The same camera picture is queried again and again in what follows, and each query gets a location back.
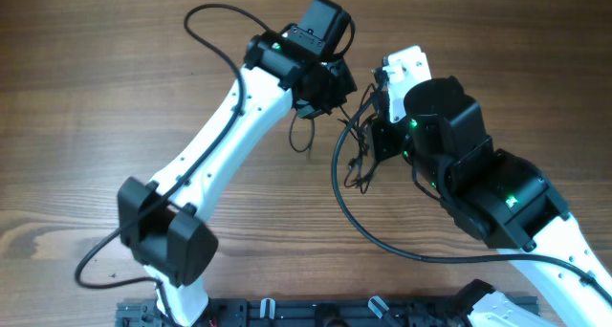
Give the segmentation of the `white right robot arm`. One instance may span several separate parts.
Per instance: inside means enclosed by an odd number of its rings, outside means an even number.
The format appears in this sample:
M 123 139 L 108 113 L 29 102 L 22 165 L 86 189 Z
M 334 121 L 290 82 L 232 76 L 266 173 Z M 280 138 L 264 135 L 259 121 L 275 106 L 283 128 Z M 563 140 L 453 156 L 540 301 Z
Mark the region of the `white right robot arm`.
M 451 76 L 400 92 L 395 131 L 412 169 L 455 225 L 509 262 L 568 326 L 611 323 L 611 275 L 568 203 L 533 163 L 493 146 L 479 102 Z

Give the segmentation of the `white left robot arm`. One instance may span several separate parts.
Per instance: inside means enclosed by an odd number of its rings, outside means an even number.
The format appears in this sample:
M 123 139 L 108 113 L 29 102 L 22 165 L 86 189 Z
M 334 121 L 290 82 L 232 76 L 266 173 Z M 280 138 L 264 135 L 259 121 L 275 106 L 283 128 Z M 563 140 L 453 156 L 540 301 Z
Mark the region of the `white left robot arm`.
M 208 307 L 203 272 L 218 240 L 207 220 L 260 139 L 289 112 L 313 120 L 356 91 L 337 49 L 354 31 L 340 5 L 313 0 L 298 23 L 255 36 L 227 96 L 190 144 L 148 183 L 130 177 L 120 187 L 120 240 L 156 280 L 157 307 L 169 322 L 192 326 Z

